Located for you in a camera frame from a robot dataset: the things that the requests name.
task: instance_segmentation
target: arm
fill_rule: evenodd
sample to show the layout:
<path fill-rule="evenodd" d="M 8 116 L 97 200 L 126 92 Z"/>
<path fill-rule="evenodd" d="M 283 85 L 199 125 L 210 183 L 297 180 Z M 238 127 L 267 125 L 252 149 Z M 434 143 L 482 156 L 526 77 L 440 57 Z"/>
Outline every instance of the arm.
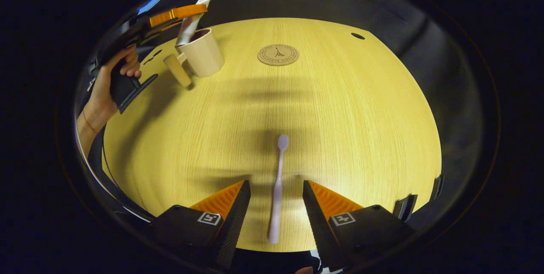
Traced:
<path fill-rule="evenodd" d="M 139 78 L 142 73 L 138 55 L 134 51 L 135 45 L 119 51 L 105 65 L 100 68 L 95 81 L 95 86 L 87 104 L 76 120 L 79 141 L 85 156 L 89 155 L 91 145 L 97 133 L 104 127 L 107 121 L 117 113 L 117 105 L 111 98 L 109 87 L 111 83 L 111 70 L 119 61 L 125 59 L 126 63 L 121 68 L 122 75 Z"/>

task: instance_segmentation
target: beige cup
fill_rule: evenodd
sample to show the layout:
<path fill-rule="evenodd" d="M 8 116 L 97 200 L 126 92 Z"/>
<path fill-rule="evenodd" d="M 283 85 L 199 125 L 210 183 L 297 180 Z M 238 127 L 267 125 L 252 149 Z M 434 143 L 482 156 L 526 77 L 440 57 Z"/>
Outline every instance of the beige cup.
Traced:
<path fill-rule="evenodd" d="M 179 52 L 178 61 L 183 61 L 186 56 L 187 70 L 199 78 L 206 78 L 216 73 L 225 64 L 211 28 L 196 31 L 191 42 L 177 46 L 176 50 Z"/>

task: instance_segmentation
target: light wood tabletop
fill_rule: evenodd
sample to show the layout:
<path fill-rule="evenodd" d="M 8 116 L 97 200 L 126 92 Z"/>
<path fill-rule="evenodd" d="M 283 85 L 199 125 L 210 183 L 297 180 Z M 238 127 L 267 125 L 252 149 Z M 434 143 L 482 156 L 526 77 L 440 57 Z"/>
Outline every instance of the light wood tabletop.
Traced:
<path fill-rule="evenodd" d="M 406 67 L 370 32 L 299 18 L 211 28 L 225 59 L 218 73 L 193 77 L 195 87 L 185 90 L 163 63 L 176 54 L 176 40 L 157 46 L 142 62 L 141 80 L 158 78 L 107 124 L 111 175 L 134 202 L 159 216 L 247 179 L 251 200 L 237 247 L 305 251 L 315 249 L 305 179 L 390 212 L 410 193 L 418 195 L 414 210 L 429 201 L 441 171 L 433 114 Z M 270 44 L 293 46 L 300 57 L 265 65 L 257 54 Z M 280 240 L 271 245 L 283 133 Z"/>

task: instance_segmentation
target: pink toothbrush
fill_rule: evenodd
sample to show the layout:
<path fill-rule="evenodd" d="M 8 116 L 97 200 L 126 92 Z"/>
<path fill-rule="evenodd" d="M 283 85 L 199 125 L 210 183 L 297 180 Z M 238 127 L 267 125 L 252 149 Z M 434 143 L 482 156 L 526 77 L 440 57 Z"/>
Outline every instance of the pink toothbrush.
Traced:
<path fill-rule="evenodd" d="M 278 139 L 278 148 L 280 149 L 280 163 L 278 165 L 278 178 L 274 185 L 274 200 L 272 201 L 272 218 L 270 218 L 270 232 L 268 233 L 268 242 L 278 244 L 280 240 L 280 211 L 281 211 L 281 170 L 283 166 L 283 152 L 289 144 L 289 137 L 281 135 Z"/>

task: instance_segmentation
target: round coaster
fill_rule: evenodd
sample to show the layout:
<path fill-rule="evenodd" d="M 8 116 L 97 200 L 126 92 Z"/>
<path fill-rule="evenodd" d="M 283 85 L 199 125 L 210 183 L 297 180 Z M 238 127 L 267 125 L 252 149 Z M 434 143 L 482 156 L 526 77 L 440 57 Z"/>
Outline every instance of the round coaster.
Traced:
<path fill-rule="evenodd" d="M 282 66 L 294 63 L 299 58 L 299 52 L 289 45 L 274 44 L 262 48 L 257 58 L 267 65 Z"/>

